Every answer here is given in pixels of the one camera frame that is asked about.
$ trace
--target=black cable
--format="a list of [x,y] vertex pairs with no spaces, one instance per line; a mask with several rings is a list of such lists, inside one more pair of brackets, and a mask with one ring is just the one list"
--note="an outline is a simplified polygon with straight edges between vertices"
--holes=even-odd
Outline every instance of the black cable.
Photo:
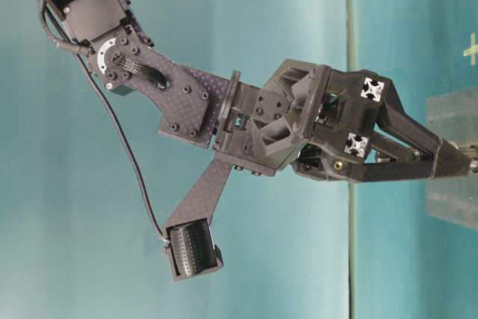
[[93,50],[88,48],[87,46],[81,46],[78,44],[74,44],[68,40],[58,39],[48,27],[46,23],[46,1],[40,0],[39,7],[38,7],[38,15],[40,18],[40,24],[42,25],[43,30],[46,32],[46,36],[54,43],[54,45],[59,48],[66,50],[68,52],[72,52],[73,54],[84,55],[88,56],[93,53]]
[[[58,33],[61,35],[63,38],[62,41],[69,43],[71,46],[77,46],[77,44],[72,43],[68,36],[66,35],[65,31],[62,29],[56,18],[53,16],[52,12],[46,7],[45,1],[44,0],[37,0],[40,3],[40,13],[41,13],[41,19],[44,20],[40,21],[42,23],[43,28],[45,29],[47,34],[52,34],[50,31],[48,24],[46,24],[46,19],[45,19],[45,14],[48,16],[50,21],[52,22],[53,26],[57,29]],[[134,156],[133,151],[131,150],[131,147],[128,142],[128,138],[126,137],[122,126],[120,124],[120,121],[118,120],[118,117],[116,113],[114,112],[113,108],[111,107],[110,102],[104,95],[104,93],[100,90],[98,84],[95,82],[93,79],[90,71],[88,70],[86,64],[84,63],[83,59],[78,53],[74,53],[73,56],[76,58],[77,62],[79,63],[80,67],[83,69],[85,75],[87,76],[88,82],[90,86],[92,87],[93,91],[96,93],[96,95],[99,97],[100,101],[102,104],[105,106],[106,111],[108,112],[108,115],[111,118],[111,121],[113,122],[114,128],[116,129],[119,138],[121,140],[121,143],[123,147],[125,148],[126,154],[128,155],[129,161],[131,162],[131,165],[134,170],[134,174],[136,175],[136,179],[138,182],[138,185],[140,187],[141,195],[143,197],[144,205],[146,207],[146,212],[149,216],[149,219],[151,221],[151,224],[153,226],[153,229],[155,230],[156,234],[158,237],[165,243],[169,243],[169,241],[164,237],[163,231],[161,230],[161,227],[158,225],[158,221],[156,220],[154,211],[151,206],[151,202],[149,201],[149,196],[148,192],[146,190],[146,185],[143,180],[143,175],[141,174],[140,167],[136,161],[136,158]]]

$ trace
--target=bolt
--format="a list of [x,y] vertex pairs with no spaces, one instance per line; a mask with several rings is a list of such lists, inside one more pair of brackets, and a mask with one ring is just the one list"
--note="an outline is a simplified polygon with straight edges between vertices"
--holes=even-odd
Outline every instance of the bolt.
[[342,161],[336,161],[334,163],[334,168],[335,170],[338,172],[338,171],[342,171],[343,168],[344,168],[344,163]]

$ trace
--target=yellow mark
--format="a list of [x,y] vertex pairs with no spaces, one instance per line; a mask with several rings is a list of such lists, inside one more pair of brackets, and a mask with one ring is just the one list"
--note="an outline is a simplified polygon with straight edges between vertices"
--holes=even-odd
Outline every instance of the yellow mark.
[[472,33],[471,35],[471,46],[463,52],[463,56],[471,56],[471,66],[477,65],[477,54],[478,54],[478,45],[477,45],[477,35]]

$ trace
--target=robotic arm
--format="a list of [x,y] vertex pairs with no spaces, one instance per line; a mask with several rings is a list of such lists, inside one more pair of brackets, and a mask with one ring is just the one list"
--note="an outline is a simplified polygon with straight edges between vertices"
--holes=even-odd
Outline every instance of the robotic arm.
[[[153,50],[130,4],[40,0],[40,12],[49,9],[61,21],[71,41],[50,37],[85,56],[107,91],[136,90],[153,102],[163,115],[160,133],[204,149],[214,138],[214,160],[162,229],[174,280],[223,266],[209,227],[232,168],[274,176],[291,165],[310,179],[351,182],[478,170],[478,149],[460,149],[407,116],[388,78],[294,60],[263,88],[240,82],[239,72],[221,78]],[[365,163],[372,150],[376,162]]]

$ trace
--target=transparent block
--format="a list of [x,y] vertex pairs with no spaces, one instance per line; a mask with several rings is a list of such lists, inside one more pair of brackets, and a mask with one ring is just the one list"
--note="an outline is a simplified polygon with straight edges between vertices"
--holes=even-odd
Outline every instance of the transparent block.
[[[426,122],[430,130],[460,146],[478,144],[478,89],[428,99]],[[478,229],[478,175],[428,181],[426,210],[433,217]]]

